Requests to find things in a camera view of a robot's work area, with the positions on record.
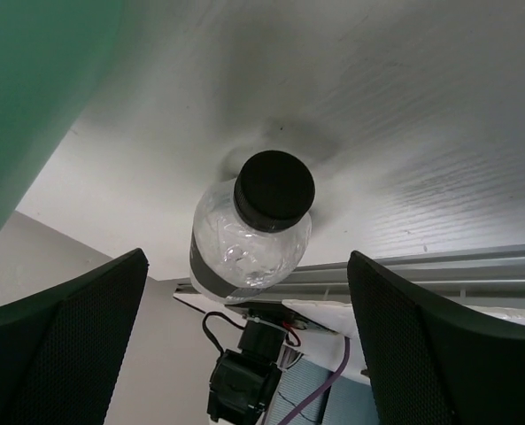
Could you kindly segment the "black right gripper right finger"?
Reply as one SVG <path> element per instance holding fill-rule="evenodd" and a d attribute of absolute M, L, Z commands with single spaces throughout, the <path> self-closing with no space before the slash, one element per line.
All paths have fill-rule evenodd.
<path fill-rule="evenodd" d="M 382 424 L 525 424 L 525 326 L 425 290 L 354 251 L 347 264 Z"/>

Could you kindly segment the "black label small bottle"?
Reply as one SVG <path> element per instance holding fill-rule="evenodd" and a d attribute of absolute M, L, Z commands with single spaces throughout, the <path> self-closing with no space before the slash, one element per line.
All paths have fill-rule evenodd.
<path fill-rule="evenodd" d="M 251 300 L 286 279 L 312 233 L 315 183 L 284 151 L 262 151 L 236 178 L 213 184 L 199 200 L 189 248 L 195 290 L 222 304 Z"/>

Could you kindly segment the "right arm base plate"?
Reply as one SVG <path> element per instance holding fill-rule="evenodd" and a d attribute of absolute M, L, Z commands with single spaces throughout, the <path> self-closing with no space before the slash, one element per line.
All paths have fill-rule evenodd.
<path fill-rule="evenodd" d="M 299 331 L 311 330 L 334 334 L 333 330 L 306 318 L 279 301 L 247 301 L 238 305 L 229 305 L 228 309 L 242 316 L 270 318 L 279 322 L 285 321 L 293 329 Z"/>

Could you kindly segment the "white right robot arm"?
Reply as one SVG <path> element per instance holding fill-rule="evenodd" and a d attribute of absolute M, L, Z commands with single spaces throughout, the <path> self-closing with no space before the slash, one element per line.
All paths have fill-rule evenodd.
<path fill-rule="evenodd" d="M 134 250 L 0 306 L 0 424 L 101 424 L 141 303 L 148 261 Z M 480 313 L 354 252 L 347 265 L 383 424 L 525 424 L 525 325 Z M 281 378 L 280 315 L 248 322 L 209 382 L 213 421 L 254 424 Z"/>

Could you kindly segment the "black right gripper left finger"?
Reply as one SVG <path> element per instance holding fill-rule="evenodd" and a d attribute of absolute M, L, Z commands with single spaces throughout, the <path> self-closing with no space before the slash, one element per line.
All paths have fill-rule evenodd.
<path fill-rule="evenodd" d="M 102 424 L 148 275 L 133 250 L 0 306 L 0 424 Z"/>

